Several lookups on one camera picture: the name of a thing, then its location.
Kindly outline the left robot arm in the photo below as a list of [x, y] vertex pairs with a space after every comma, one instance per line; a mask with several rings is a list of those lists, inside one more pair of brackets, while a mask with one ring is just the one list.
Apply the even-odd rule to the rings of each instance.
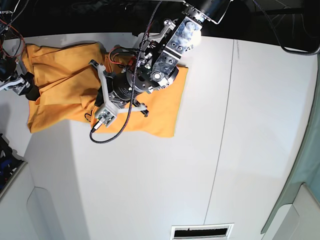
[[143, 45], [128, 51], [133, 55], [132, 64], [122, 64], [122, 73], [108, 73], [103, 64], [90, 61], [101, 82], [102, 102], [98, 103], [95, 118], [113, 121], [132, 103], [133, 112], [148, 115], [145, 104], [137, 101], [142, 93], [151, 94], [169, 87], [176, 79], [178, 62], [185, 52], [200, 41], [205, 21], [218, 25], [230, 5], [229, 0], [189, 0], [182, 16], [176, 20], [165, 19], [160, 33], [144, 38]]

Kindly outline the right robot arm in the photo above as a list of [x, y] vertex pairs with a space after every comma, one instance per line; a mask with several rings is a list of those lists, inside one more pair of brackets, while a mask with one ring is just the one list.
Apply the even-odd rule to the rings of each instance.
[[[0, 90], [12, 90], [29, 101], [36, 101], [40, 96], [35, 84], [35, 76], [24, 70], [18, 70], [22, 54], [26, 48], [23, 35], [13, 26], [27, 8], [28, 0], [2, 0], [0, 2]], [[5, 49], [6, 40], [16, 40], [13, 53]]]

